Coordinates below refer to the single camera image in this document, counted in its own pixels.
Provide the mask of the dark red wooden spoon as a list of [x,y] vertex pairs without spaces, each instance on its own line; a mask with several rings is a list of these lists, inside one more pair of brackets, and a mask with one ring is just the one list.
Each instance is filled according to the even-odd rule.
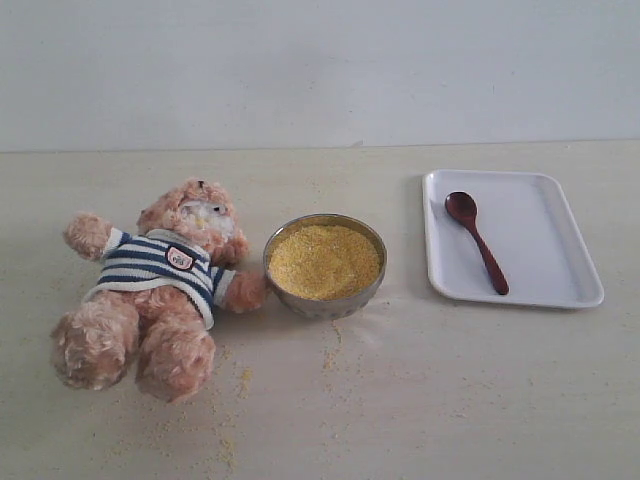
[[509,284],[476,225],[478,207],[475,200],[466,192],[456,191],[447,195],[444,206],[449,216],[464,227],[475,241],[495,292],[506,296],[510,291]]

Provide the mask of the tan teddy bear striped sweater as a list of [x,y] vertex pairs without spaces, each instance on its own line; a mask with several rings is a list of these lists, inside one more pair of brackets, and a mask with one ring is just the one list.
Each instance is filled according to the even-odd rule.
[[135,233],[82,212],[63,237],[101,266],[51,333],[52,366],[71,388],[104,390],[134,369],[143,393],[187,399],[212,374],[216,312],[247,313],[267,297],[263,273],[239,267],[248,243],[216,183],[190,179],[164,193],[141,211]]

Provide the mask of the steel bowl of yellow millet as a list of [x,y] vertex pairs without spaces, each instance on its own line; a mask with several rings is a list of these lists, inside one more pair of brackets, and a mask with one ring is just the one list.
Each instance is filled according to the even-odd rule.
[[312,214],[271,235],[263,264],[274,293],[292,312],[335,320],[364,308],[377,293],[387,249],[380,235],[358,219]]

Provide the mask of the white rectangular plastic tray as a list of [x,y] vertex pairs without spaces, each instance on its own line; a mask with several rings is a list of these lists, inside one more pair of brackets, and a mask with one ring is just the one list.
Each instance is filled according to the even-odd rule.
[[[465,301],[586,309],[604,288],[560,183],[530,172],[440,169],[422,178],[428,276]],[[445,209],[453,192],[478,207],[477,227],[509,285],[493,288],[475,241]]]

